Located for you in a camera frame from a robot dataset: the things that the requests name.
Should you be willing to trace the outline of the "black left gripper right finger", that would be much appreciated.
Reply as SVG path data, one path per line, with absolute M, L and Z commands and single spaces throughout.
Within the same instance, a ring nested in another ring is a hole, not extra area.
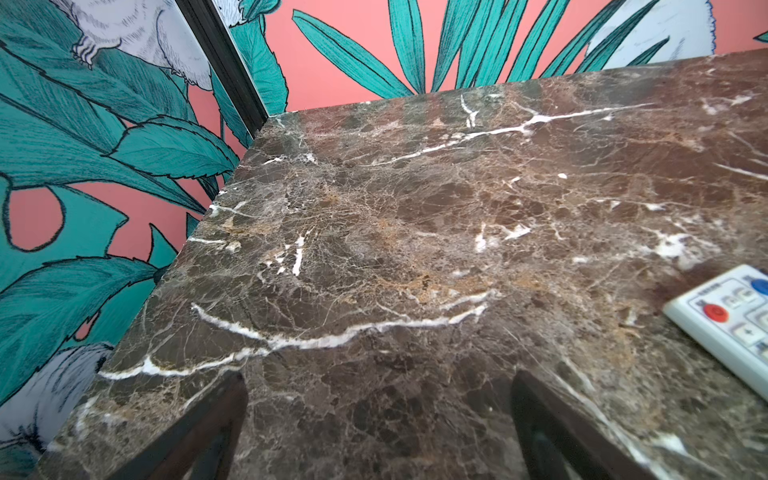
M 511 416 L 531 479 L 651 479 L 532 373 L 516 373 Z

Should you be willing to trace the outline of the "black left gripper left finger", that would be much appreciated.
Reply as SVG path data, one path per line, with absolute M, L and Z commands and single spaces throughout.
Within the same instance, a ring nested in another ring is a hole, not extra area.
M 226 479 L 245 421 L 243 375 L 228 372 L 189 411 L 112 479 Z

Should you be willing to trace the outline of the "white remote control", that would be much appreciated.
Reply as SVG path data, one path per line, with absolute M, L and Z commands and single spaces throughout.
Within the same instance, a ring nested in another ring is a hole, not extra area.
M 767 275 L 742 264 L 670 300 L 664 315 L 767 397 Z

